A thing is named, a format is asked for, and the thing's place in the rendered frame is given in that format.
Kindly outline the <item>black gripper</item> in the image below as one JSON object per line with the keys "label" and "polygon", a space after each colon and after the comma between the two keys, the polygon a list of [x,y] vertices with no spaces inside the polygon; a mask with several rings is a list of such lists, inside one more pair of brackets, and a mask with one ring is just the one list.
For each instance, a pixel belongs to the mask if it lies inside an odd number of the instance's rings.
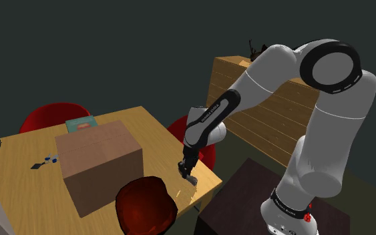
{"label": "black gripper", "polygon": [[196,186],[198,179],[190,175],[192,169],[196,166],[199,159],[199,150],[184,146],[184,158],[178,162],[178,171],[183,178],[186,178],[193,186]]}

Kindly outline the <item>dark red rounded object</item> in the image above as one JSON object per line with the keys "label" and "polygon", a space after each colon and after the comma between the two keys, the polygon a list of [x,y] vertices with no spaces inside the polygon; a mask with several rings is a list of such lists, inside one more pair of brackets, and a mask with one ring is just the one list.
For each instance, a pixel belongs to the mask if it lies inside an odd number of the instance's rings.
{"label": "dark red rounded object", "polygon": [[133,180],[116,196],[116,214],[124,235],[164,235],[175,223],[178,208],[163,180]]}

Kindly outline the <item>red round chair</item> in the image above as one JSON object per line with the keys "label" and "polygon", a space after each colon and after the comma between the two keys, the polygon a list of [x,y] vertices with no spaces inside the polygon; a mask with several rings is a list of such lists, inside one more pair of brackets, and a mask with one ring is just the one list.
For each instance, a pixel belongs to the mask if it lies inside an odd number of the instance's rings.
{"label": "red round chair", "polygon": [[76,103],[50,103],[32,111],[23,122],[19,133],[30,132],[64,124],[67,120],[74,120],[89,116],[90,112]]}
{"label": "red round chair", "polygon": [[[184,140],[187,119],[188,116],[185,115],[167,127],[167,130],[181,143]],[[199,160],[212,171],[216,161],[215,145],[212,144],[200,149]]]}

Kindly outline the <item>wooden chest of drawers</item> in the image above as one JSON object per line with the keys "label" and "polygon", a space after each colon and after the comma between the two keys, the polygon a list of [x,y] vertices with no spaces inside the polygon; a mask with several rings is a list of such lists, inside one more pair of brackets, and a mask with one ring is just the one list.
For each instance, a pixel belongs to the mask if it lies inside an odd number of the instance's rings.
{"label": "wooden chest of drawers", "polygon": [[[215,57],[206,105],[210,106],[248,67],[242,56]],[[224,120],[226,128],[261,152],[286,166],[306,128],[319,91],[294,78],[282,84],[256,107]]]}

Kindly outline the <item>brown cardboard box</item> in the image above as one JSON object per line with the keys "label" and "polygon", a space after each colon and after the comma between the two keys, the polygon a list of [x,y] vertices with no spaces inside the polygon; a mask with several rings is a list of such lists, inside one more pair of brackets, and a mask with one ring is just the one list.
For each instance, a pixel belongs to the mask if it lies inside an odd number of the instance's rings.
{"label": "brown cardboard box", "polygon": [[63,181],[81,218],[144,176],[142,147],[120,120],[57,136],[55,142]]}

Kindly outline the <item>dark antlered figure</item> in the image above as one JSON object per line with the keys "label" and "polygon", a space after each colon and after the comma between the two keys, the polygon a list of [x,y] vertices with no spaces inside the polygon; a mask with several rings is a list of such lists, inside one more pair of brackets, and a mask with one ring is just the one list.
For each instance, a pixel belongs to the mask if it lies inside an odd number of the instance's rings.
{"label": "dark antlered figure", "polygon": [[261,53],[263,53],[268,47],[263,44],[262,47],[261,47],[261,50],[260,51],[257,51],[253,46],[252,46],[252,40],[249,39],[248,40],[248,44],[249,44],[249,47],[250,47],[250,61],[253,62]]}

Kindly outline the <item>dark robot stand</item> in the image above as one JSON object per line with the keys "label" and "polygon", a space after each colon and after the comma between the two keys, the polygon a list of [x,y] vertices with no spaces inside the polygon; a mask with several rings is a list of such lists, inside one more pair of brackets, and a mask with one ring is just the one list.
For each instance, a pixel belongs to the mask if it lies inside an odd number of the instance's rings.
{"label": "dark robot stand", "polygon": [[[247,159],[199,213],[194,235],[269,235],[260,205],[270,197],[280,176]],[[350,217],[315,198],[312,221],[320,235],[351,235]]]}

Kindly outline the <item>teal book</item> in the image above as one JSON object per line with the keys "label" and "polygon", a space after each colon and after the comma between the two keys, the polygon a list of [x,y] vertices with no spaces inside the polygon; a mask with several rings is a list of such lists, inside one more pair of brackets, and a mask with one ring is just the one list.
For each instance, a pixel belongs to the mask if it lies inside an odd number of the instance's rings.
{"label": "teal book", "polygon": [[67,130],[69,133],[83,130],[86,128],[97,126],[98,123],[92,115],[79,117],[74,120],[67,120],[65,122]]}

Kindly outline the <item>wooden table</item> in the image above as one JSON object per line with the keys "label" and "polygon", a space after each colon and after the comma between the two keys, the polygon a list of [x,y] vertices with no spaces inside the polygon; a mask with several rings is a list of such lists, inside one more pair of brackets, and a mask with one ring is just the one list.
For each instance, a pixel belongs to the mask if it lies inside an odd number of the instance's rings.
{"label": "wooden table", "polygon": [[[193,206],[205,207],[221,179],[202,162],[192,175],[197,186],[178,173],[183,145],[142,106],[96,116],[99,124],[120,120],[143,149],[144,173],[161,178],[183,215]],[[55,137],[65,125],[7,136],[0,150],[0,203],[15,235],[124,235],[111,203],[80,218],[64,184],[59,164],[32,165],[56,154]]]}

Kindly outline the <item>blue white keychain, black tag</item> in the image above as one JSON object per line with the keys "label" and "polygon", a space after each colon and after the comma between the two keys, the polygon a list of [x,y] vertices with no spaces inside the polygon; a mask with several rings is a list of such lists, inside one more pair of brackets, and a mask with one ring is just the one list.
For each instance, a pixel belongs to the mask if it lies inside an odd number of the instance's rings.
{"label": "blue white keychain, black tag", "polygon": [[42,167],[43,165],[46,165],[46,164],[50,164],[50,163],[56,163],[58,160],[58,155],[54,155],[52,156],[51,154],[49,154],[47,157],[45,157],[44,161],[42,163],[36,163],[34,164],[31,169],[32,170],[37,170],[39,169],[40,167]]}

